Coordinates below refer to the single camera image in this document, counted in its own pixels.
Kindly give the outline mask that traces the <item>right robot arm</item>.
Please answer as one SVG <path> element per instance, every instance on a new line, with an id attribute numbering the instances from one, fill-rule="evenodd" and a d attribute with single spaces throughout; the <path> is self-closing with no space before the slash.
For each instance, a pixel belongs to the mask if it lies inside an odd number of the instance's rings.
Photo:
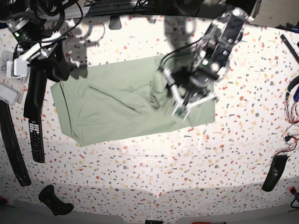
<path id="1" fill-rule="evenodd" d="M 70 32 L 61 33 L 65 10 L 76 0 L 2 0 L 0 21 L 17 40 L 12 59 L 6 62 L 9 78 L 28 75 L 28 68 L 44 71 L 55 82 L 68 79 L 70 69 L 63 55 L 62 43 Z"/>

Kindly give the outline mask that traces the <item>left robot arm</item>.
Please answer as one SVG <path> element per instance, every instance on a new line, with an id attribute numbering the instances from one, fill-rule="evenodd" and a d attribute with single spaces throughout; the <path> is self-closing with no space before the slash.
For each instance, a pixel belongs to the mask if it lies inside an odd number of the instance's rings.
<path id="1" fill-rule="evenodd" d="M 187 118 L 191 110 L 218 96 L 210 86 L 221 81 L 229 70 L 229 56 L 244 34 L 245 24 L 257 16 L 259 0 L 221 0 L 226 9 L 221 16 L 213 19 L 204 35 L 192 44 L 195 50 L 187 66 L 172 70 L 165 66 L 171 53 L 164 56 L 159 64 L 172 97 L 175 100 L 172 114 Z"/>

